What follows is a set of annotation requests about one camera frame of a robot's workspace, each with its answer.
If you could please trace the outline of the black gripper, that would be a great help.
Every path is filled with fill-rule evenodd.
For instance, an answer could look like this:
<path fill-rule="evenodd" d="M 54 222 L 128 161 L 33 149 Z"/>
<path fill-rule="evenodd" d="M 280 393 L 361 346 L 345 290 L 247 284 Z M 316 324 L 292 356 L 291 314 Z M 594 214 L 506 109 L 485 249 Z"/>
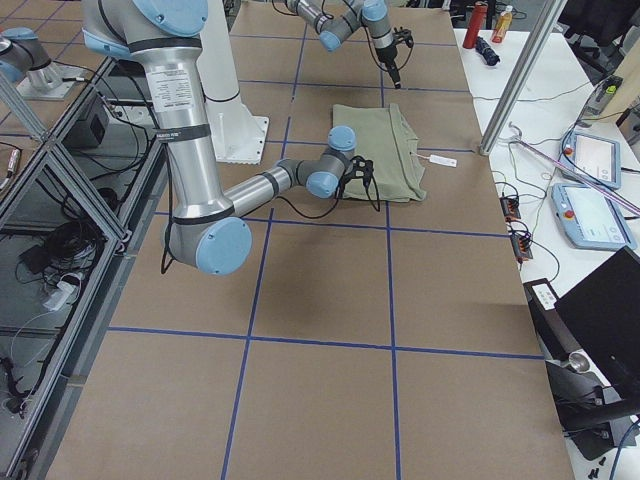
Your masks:
<path fill-rule="evenodd" d="M 396 65 L 396 57 L 398 54 L 396 44 L 394 42 L 391 42 L 388 45 L 376 44 L 375 52 L 378 60 L 387 68 L 387 73 L 394 85 L 394 88 L 400 89 L 401 78 Z"/>

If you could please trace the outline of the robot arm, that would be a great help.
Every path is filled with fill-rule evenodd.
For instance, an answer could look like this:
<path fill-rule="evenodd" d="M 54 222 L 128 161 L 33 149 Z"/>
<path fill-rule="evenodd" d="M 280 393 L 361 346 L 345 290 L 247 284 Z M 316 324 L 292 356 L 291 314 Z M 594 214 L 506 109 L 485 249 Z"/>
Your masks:
<path fill-rule="evenodd" d="M 270 4 L 279 14 L 304 20 L 328 52 L 336 51 L 363 29 L 374 65 L 390 77 L 395 89 L 402 87 L 400 71 L 411 58 L 414 39 L 410 29 L 391 25 L 385 1 L 339 1 L 345 6 L 339 14 L 328 12 L 324 1 L 320 5 L 305 0 Z"/>
<path fill-rule="evenodd" d="M 214 1 L 85 1 L 82 11 L 88 48 L 144 68 L 156 138 L 168 150 L 178 201 L 164 234 L 164 249 L 175 261 L 212 275 L 236 271 L 252 247 L 243 215 L 295 186 L 330 198 L 352 170 L 356 134 L 337 126 L 319 160 L 283 159 L 224 190 L 197 66 L 203 40 L 228 34 L 223 7 Z"/>

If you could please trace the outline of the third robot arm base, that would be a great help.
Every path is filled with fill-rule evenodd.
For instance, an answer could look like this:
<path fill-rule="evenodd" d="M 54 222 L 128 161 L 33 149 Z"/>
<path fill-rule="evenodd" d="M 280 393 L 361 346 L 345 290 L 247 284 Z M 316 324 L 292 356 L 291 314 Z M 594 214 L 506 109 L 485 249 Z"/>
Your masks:
<path fill-rule="evenodd" d="M 53 63 L 36 33 L 27 27 L 1 32 L 1 73 L 29 100 L 61 101 L 71 85 Z"/>

